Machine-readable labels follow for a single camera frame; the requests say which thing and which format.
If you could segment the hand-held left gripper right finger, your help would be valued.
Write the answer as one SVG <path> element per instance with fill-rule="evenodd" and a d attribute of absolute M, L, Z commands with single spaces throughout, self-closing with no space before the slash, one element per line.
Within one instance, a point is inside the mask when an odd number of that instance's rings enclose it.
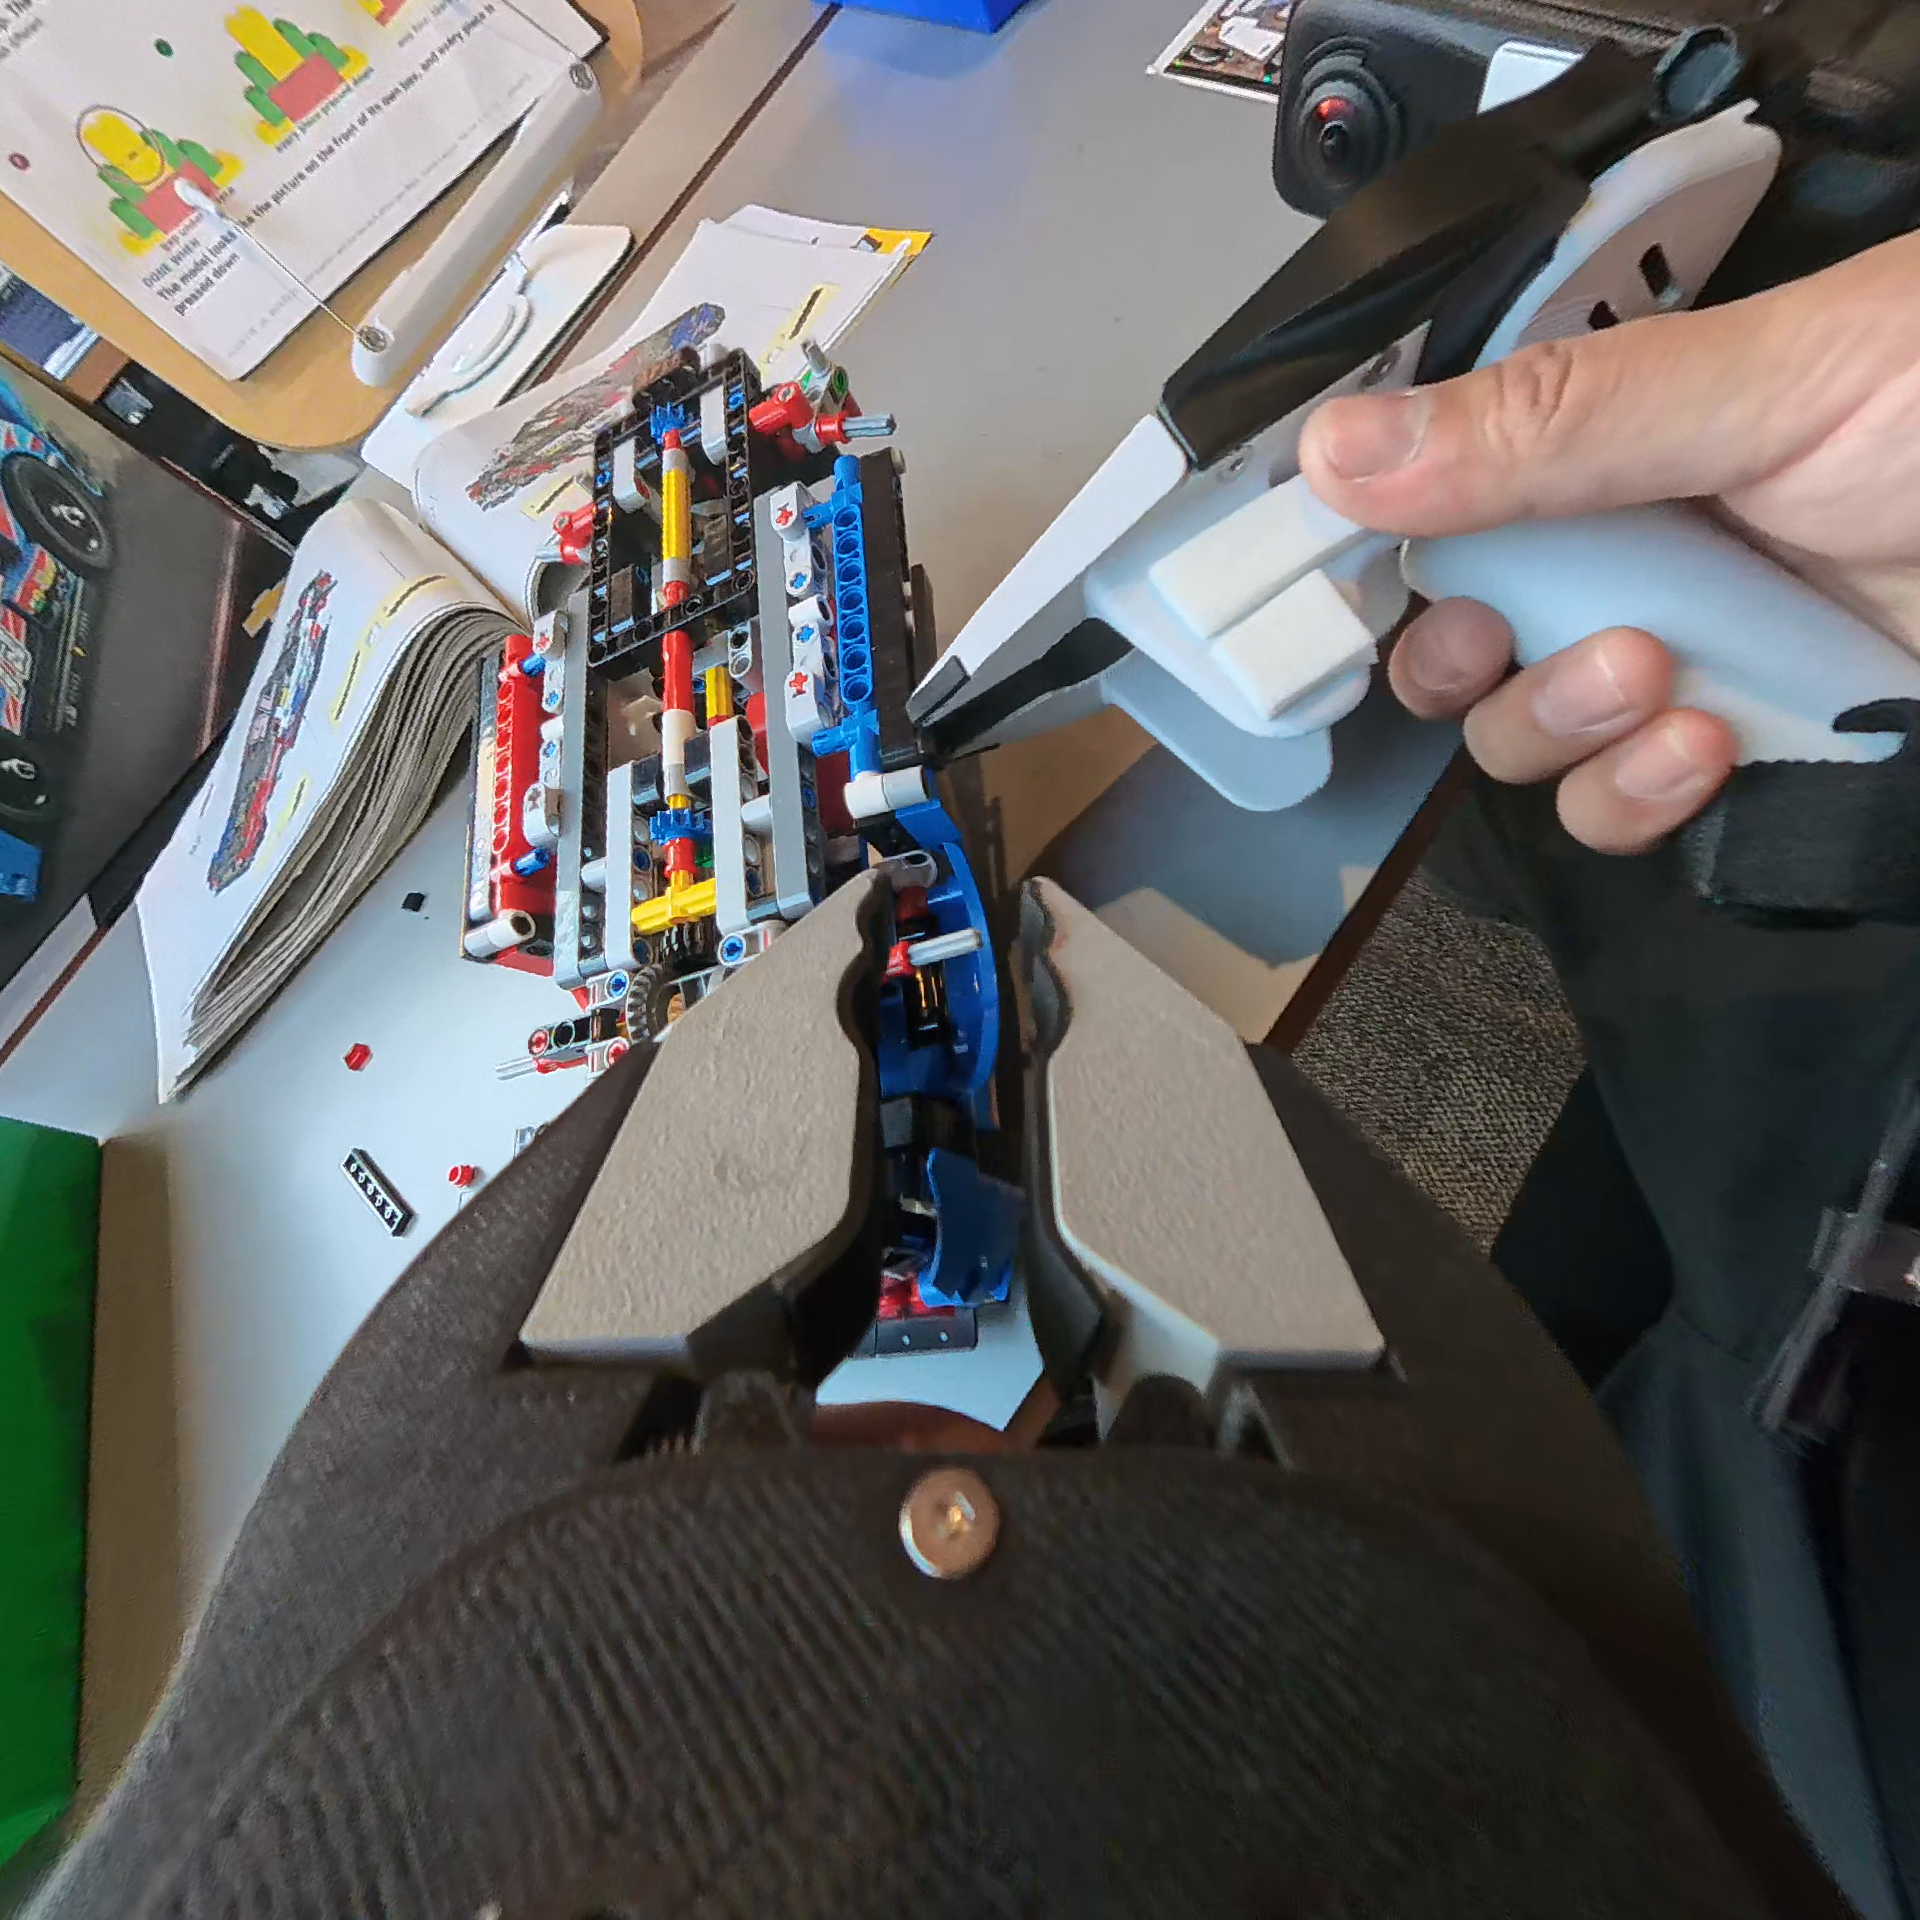
<path fill-rule="evenodd" d="M 1239 1031 L 1051 877 L 1021 891 L 1022 1287 L 1046 1377 L 1363 1373 L 1386 1337 Z"/>

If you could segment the open instruction booklet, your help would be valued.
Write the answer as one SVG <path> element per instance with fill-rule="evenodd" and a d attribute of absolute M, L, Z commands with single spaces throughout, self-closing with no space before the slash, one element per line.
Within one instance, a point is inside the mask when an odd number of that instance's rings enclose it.
<path fill-rule="evenodd" d="M 406 503 L 350 495 L 293 559 L 236 718 L 134 909 L 157 1097 L 229 1051 L 419 832 L 470 740 L 485 663 L 572 593 L 556 520 L 596 437 L 684 353 L 795 378 L 932 242 L 748 203 L 704 220 L 599 356 L 401 432 Z"/>

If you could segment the toy brick race car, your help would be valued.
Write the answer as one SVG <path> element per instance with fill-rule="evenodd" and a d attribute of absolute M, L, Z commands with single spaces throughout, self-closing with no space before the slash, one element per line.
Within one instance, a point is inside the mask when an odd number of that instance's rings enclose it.
<path fill-rule="evenodd" d="M 767 376 L 682 340 L 594 426 L 588 495 L 551 523 L 581 581 L 498 645 L 479 696 L 466 954 L 572 1000 L 496 1076 L 588 1078 L 887 875 L 889 1224 L 856 1355 L 958 1355 L 1006 1321 L 1022 1215 L 983 1157 L 991 924 L 907 711 L 932 605 L 897 419 L 816 340 L 798 351 Z"/>

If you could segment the green plastic bin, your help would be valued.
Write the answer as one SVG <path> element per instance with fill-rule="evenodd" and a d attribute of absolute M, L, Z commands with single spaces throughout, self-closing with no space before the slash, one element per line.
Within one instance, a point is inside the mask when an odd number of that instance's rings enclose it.
<path fill-rule="evenodd" d="M 2 1120 L 2 1861 L 79 1784 L 102 1148 Z"/>

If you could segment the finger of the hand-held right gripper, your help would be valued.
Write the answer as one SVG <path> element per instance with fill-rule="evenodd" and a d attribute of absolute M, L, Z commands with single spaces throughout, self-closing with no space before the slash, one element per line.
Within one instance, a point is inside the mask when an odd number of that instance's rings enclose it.
<path fill-rule="evenodd" d="M 1157 587 L 1110 593 L 1098 616 L 1129 642 L 1105 693 L 1225 800 L 1303 803 L 1333 776 L 1333 732 L 1367 697 L 1381 640 L 1359 598 L 1303 577 L 1223 631 L 1198 636 Z"/>
<path fill-rule="evenodd" d="M 1151 568 L 1298 472 L 1307 416 L 1289 413 L 1210 466 L 1144 416 L 972 612 L 909 697 L 925 749 L 972 755 L 1119 707 L 1103 676 L 1131 643 L 1100 616 Z"/>

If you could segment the person's dark clothing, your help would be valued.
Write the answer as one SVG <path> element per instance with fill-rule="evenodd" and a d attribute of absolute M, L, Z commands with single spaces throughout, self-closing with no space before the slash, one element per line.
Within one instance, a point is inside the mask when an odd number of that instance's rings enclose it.
<path fill-rule="evenodd" d="M 1548 952 L 1577 1120 L 1501 1260 L 1597 1386 L 1740 1723 L 1917 1916 L 1917 926 L 1754 924 L 1479 774 L 1434 865 Z"/>

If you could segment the grey desk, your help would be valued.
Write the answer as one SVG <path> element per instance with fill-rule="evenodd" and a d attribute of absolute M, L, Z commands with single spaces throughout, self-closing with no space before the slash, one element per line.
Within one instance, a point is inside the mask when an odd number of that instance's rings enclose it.
<path fill-rule="evenodd" d="M 1272 181 L 1275 105 L 1149 73 L 1194 3 L 1031 3 L 996 35 L 740 3 L 671 71 L 582 214 L 640 257 L 613 345 L 703 221 L 746 203 L 930 244 L 852 328 L 895 411 L 907 516 L 952 642 L 1165 378 L 1310 229 Z M 1304 812 L 1218 802 L 1123 711 L 963 765 L 996 879 L 1057 873 L 1244 1039 L 1290 1043 L 1319 964 L 1449 755 L 1363 707 Z M 101 934 L 5 1062 L 5 1115 L 102 1143 L 79 1786 L 69 1839 L 164 1691 L 289 1428 L 416 1248 L 575 1073 L 496 1073 L 562 1004 L 459 956 L 462 779 L 325 947 L 178 1102 L 157 1100 L 146 957 Z M 406 914 L 406 891 L 427 894 Z M 371 1043 L 367 1069 L 344 1067 Z M 416 1212 L 383 1230 L 363 1148 Z"/>

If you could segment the clipboard with printed sheet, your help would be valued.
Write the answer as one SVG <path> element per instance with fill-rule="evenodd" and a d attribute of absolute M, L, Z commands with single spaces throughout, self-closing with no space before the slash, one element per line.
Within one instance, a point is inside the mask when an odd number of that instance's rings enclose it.
<path fill-rule="evenodd" d="M 508 259 L 516 234 L 542 203 L 571 187 L 605 107 L 637 91 L 646 68 L 643 5 L 581 2 L 578 12 L 596 22 L 602 35 L 588 57 L 599 101 L 564 119 L 534 171 L 516 160 L 516 143 L 533 145 L 533 134 L 498 139 L 333 296 L 335 311 L 350 328 L 365 328 L 396 304 L 396 288 L 406 277 L 441 275 L 439 306 L 420 308 L 401 329 L 398 345 L 385 351 L 385 373 L 375 385 L 354 367 L 354 336 L 323 311 L 307 316 L 249 376 L 221 378 L 26 209 L 5 199 L 5 267 L 98 336 L 74 372 L 57 378 L 60 392 L 96 409 L 116 378 L 141 367 L 253 441 L 326 452 L 365 437 Z"/>

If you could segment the black toy car box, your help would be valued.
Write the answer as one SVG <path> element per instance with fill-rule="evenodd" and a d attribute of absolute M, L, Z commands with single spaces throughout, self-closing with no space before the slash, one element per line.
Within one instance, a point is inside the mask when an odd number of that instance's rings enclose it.
<path fill-rule="evenodd" d="M 5 988 L 167 832 L 291 562 L 244 509 L 5 357 Z"/>

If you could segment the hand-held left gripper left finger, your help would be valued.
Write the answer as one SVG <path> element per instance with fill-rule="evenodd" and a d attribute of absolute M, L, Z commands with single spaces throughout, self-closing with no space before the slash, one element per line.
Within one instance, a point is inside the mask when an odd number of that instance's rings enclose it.
<path fill-rule="evenodd" d="M 816 1388 L 880 1293 L 880 936 L 862 873 L 687 1013 L 637 1091 L 521 1341 L 540 1359 Z"/>

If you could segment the holographic sticker sheet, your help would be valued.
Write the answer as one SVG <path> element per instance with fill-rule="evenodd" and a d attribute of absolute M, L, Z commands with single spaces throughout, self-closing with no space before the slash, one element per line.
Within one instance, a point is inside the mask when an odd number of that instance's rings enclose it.
<path fill-rule="evenodd" d="M 1294 2 L 1208 2 L 1151 62 L 1152 77 L 1279 101 Z"/>

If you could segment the printed instruction sheet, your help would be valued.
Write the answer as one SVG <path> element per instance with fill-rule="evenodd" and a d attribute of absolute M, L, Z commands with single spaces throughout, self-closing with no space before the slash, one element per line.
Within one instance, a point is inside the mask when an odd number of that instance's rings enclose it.
<path fill-rule="evenodd" d="M 5 266 L 244 378 L 607 40 L 555 2 L 5 3 Z"/>

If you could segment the person's right hand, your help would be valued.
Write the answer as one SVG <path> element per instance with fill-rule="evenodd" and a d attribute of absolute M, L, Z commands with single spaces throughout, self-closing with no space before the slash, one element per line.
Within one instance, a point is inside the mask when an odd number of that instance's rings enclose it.
<path fill-rule="evenodd" d="M 1335 514 L 1410 538 L 1709 501 L 1915 653 L 1918 238 L 1449 381 L 1333 397 L 1309 418 L 1301 469 Z M 1494 781 L 1555 784 L 1558 821 L 1600 853 L 1679 832 L 1736 765 L 1730 727 L 1683 705 L 1675 677 L 1634 628 L 1520 670 L 1509 623 L 1468 598 L 1430 601 L 1389 660 L 1413 715 L 1458 719 Z"/>

